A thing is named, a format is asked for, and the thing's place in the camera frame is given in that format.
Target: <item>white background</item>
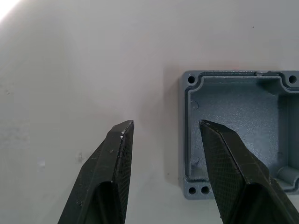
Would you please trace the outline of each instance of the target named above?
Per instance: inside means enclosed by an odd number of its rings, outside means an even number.
[[[23,0],[0,21],[0,223],[57,223],[82,164],[135,120],[127,224],[221,224],[178,187],[186,70],[299,70],[296,0]],[[299,208],[299,197],[291,200]]]

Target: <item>gray painted metal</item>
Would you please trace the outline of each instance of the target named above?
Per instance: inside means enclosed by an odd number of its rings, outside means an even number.
[[[299,71],[187,71],[179,102],[179,180],[187,199],[214,198],[201,119],[237,131],[283,190],[299,194]]]

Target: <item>textured plastic surface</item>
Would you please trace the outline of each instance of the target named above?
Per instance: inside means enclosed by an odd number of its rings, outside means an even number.
[[[180,182],[186,198],[214,198],[199,130],[202,119],[238,132],[283,190],[298,193],[299,72],[188,71],[180,80],[179,97]]]
[[[224,224],[297,224],[299,213],[239,135],[202,120],[206,165]]]
[[[86,161],[58,224],[124,224],[134,123],[115,125]]]

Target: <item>mounting hole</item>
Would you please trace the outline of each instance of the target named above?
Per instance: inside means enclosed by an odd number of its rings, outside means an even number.
[[[189,194],[190,195],[194,195],[196,193],[196,189],[195,188],[189,188]]]
[[[189,82],[190,84],[193,84],[193,83],[195,82],[195,77],[194,77],[194,76],[189,76],[189,78],[188,78],[188,82]]]
[[[290,83],[294,84],[296,81],[297,81],[296,76],[290,76],[290,77],[289,77],[289,82],[290,82]]]
[[[210,192],[209,187],[204,186],[201,188],[201,193],[203,193],[204,195],[207,195]]]

